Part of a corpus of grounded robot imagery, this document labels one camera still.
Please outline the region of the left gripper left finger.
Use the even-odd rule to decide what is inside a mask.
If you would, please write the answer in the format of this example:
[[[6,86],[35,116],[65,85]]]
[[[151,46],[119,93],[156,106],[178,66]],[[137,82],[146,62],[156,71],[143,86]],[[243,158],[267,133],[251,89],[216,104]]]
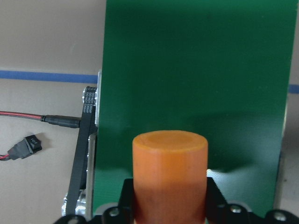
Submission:
[[[135,221],[135,191],[133,178],[125,179],[118,202],[120,208],[120,224],[134,224]]]

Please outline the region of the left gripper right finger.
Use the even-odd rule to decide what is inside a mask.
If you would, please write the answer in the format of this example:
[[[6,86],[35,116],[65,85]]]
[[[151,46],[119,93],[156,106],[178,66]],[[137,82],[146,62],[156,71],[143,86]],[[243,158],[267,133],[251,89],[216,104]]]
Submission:
[[[207,178],[205,216],[210,224],[226,223],[227,201],[213,178]]]

